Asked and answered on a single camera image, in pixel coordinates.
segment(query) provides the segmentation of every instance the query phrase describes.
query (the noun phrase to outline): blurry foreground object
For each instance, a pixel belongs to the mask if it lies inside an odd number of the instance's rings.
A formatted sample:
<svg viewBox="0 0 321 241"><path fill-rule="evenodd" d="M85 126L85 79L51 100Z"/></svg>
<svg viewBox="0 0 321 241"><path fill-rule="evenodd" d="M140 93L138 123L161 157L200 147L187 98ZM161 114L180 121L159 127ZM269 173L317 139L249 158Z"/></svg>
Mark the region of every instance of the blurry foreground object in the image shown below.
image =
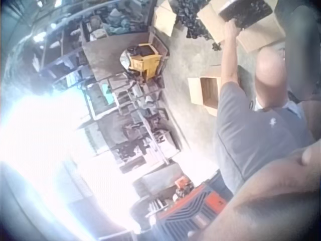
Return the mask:
<svg viewBox="0 0 321 241"><path fill-rule="evenodd" d="M320 38L313 12L299 6L286 33L285 62L292 93L308 100L320 80Z"/></svg>

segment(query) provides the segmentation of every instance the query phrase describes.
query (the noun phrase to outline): machinery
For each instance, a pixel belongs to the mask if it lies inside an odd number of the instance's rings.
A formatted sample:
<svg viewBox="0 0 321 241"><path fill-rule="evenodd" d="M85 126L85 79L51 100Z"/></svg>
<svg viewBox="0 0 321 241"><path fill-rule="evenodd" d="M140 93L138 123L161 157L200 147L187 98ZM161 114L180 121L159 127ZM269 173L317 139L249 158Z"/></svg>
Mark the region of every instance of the machinery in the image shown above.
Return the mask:
<svg viewBox="0 0 321 241"><path fill-rule="evenodd" d="M179 186L186 184L187 180L177 181ZM174 205L160 209L149 217L154 236L159 241L187 241L191 233L204 230L232 197L218 172L212 179L178 199Z"/></svg>
<svg viewBox="0 0 321 241"><path fill-rule="evenodd" d="M152 44L146 43L127 48L121 56L121 63L128 73L139 75L144 82L148 82L156 76L161 58L162 55L158 53L156 48Z"/></svg>
<svg viewBox="0 0 321 241"><path fill-rule="evenodd" d="M142 84L161 74L168 57L167 47L150 32L147 43L131 46L121 54L120 63L130 79Z"/></svg>

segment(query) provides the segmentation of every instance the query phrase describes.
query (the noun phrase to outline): man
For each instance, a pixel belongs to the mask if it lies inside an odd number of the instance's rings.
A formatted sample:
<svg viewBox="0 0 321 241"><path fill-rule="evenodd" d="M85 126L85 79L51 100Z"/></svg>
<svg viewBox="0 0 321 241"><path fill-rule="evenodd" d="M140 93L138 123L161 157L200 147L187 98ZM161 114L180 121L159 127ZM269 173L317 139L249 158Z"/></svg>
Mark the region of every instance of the man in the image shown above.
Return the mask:
<svg viewBox="0 0 321 241"><path fill-rule="evenodd" d="M272 49L257 59L257 111L238 85L234 21L225 27L216 160L235 194L193 240L319 240L321 141L288 100L284 61Z"/></svg>
<svg viewBox="0 0 321 241"><path fill-rule="evenodd" d="M250 101L238 84L238 34L231 20L225 27L215 136L215 160L234 194L271 161L315 142L304 115L288 100L285 62L270 48L259 53L255 73L257 102L262 109L249 108Z"/></svg>

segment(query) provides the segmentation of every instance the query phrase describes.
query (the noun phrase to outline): bright light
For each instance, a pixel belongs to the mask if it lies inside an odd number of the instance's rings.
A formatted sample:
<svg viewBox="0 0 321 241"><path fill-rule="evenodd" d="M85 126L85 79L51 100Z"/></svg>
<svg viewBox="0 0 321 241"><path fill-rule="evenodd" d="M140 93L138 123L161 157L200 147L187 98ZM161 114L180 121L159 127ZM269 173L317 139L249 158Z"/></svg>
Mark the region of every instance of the bright light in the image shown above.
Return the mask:
<svg viewBox="0 0 321 241"><path fill-rule="evenodd" d="M62 0L56 0L55 8L59 7L62 3Z"/></svg>
<svg viewBox="0 0 321 241"><path fill-rule="evenodd" d="M47 35L46 32L41 32L37 35L34 36L34 41L37 43L37 42L42 42L45 38L45 36Z"/></svg>
<svg viewBox="0 0 321 241"><path fill-rule="evenodd" d="M25 98L1 130L0 160L34 186L47 209L70 232L80 240L94 241L68 210L56 188L56 174L68 153L71 131L68 121L69 117L61 107L57 108L54 98Z"/></svg>
<svg viewBox="0 0 321 241"><path fill-rule="evenodd" d="M127 230L140 233L139 224L130 215L139 196L118 168L113 154L105 152L79 163L78 168L108 217Z"/></svg>

